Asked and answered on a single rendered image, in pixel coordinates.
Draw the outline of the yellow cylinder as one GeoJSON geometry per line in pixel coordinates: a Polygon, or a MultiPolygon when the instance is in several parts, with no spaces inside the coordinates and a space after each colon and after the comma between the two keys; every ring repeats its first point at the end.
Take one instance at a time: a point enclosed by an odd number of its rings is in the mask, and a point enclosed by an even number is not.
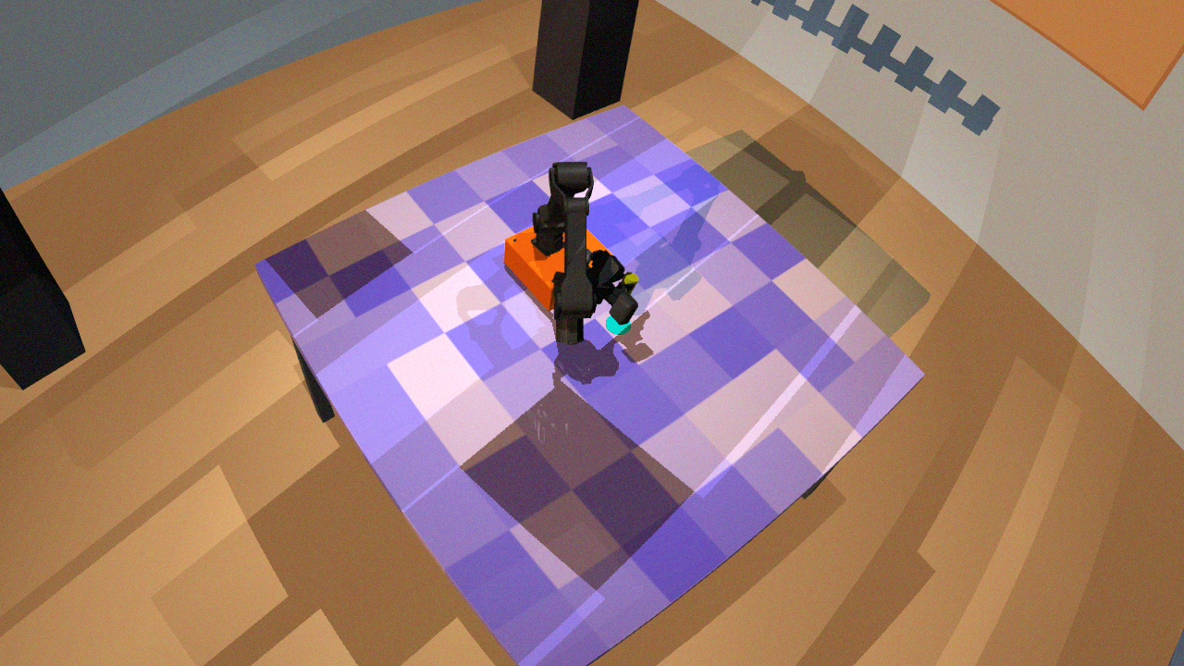
{"type": "MultiPolygon", "coordinates": [[[[637,274],[635,274],[633,271],[626,271],[624,278],[622,278],[620,282],[622,284],[633,283],[633,289],[635,289],[635,284],[637,284],[638,281],[639,277],[637,276],[637,274]]],[[[631,294],[631,292],[633,290],[629,290],[628,294],[631,294]]]]}

